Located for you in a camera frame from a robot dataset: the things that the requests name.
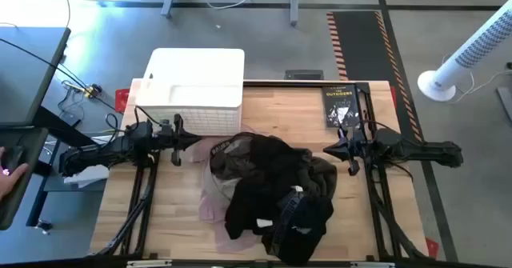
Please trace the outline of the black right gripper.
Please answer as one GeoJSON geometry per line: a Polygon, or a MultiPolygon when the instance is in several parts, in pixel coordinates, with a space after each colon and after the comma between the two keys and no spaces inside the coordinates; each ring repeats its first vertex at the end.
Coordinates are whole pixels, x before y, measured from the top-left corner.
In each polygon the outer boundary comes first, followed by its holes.
{"type": "Polygon", "coordinates": [[[341,161],[345,160],[343,152],[336,151],[345,146],[345,139],[348,149],[348,162],[349,162],[349,175],[355,176],[360,171],[360,165],[356,158],[362,160],[364,170],[371,172],[374,168],[372,158],[370,156],[371,141],[366,136],[364,126],[352,126],[344,132],[345,138],[340,138],[335,144],[329,145],[324,148],[324,153],[341,161]]]}

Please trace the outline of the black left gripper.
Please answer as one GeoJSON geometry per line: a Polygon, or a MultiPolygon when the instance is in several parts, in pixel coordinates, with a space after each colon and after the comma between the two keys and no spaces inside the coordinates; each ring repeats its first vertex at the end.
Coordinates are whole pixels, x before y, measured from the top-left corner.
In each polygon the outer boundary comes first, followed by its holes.
{"type": "Polygon", "coordinates": [[[181,116],[179,114],[175,114],[174,123],[170,124],[168,119],[164,119],[160,125],[161,129],[158,132],[158,149],[172,149],[173,151],[171,153],[171,162],[175,166],[180,166],[182,163],[182,160],[179,156],[179,151],[181,149],[181,132],[182,136],[187,138],[182,142],[183,151],[187,150],[193,144],[201,141],[202,139],[201,135],[193,134],[186,131],[185,129],[182,129],[182,124],[183,120],[181,116]]]}

